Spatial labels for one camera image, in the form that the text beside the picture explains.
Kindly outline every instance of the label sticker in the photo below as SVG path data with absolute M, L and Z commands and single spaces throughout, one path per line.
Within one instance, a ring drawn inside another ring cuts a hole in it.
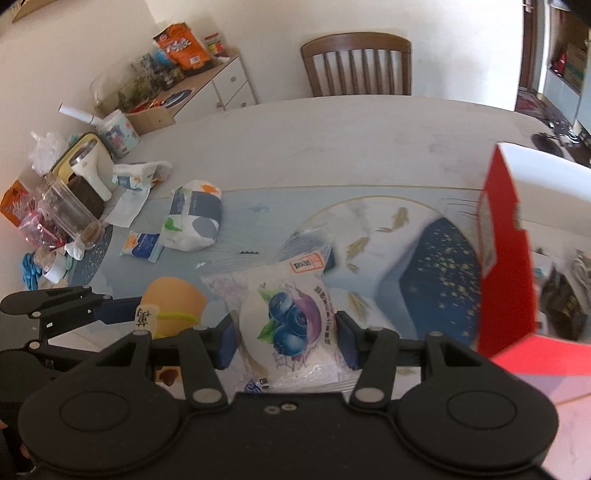
M 154 334 L 160 309 L 157 305 L 138 305 L 135 309 L 135 329 L 148 330 Z
M 297 260 L 291 262 L 290 265 L 291 269 L 295 273 L 309 272 L 324 268 L 324 262 L 322 261 L 322 257 L 317 253 L 313 253 L 310 255 L 306 255 L 305 257 L 298 258 Z
M 478 224 L 482 241 L 482 278 L 486 278 L 496 265 L 495 229 L 492 223 L 491 205 L 486 192 L 478 209 Z

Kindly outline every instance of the glass jar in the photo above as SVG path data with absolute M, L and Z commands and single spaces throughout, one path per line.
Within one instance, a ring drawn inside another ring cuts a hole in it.
M 94 248 L 103 238 L 105 227 L 55 174 L 45 175 L 45 181 L 34 191 L 37 207 L 86 250 Z

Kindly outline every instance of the orange packaging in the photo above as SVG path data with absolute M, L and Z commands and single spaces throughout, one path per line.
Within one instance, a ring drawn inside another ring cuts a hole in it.
M 196 75 L 213 68 L 210 54 L 185 23 L 170 25 L 154 40 L 186 75 Z
M 0 203 L 0 212 L 18 227 L 34 206 L 35 200 L 17 180 L 4 194 Z

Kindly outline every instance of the plastic wrap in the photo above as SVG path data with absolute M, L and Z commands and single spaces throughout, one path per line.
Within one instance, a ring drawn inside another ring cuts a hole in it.
M 29 160 L 33 170 L 39 175 L 45 175 L 67 150 L 68 142 L 55 132 L 49 132 L 45 137 L 31 132 L 31 136 L 35 139 L 35 147 L 29 154 Z
M 297 391 L 343 380 L 346 367 L 322 281 L 331 243 L 318 229 L 300 232 L 280 252 L 282 261 L 237 259 L 235 271 L 202 277 L 236 312 L 239 350 L 250 373 L 246 391 Z

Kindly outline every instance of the rug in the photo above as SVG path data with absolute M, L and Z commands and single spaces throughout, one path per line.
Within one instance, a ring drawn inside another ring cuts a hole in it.
M 538 119 L 548 119 L 546 106 L 536 97 L 536 95 L 527 90 L 519 89 L 517 92 L 515 111 Z

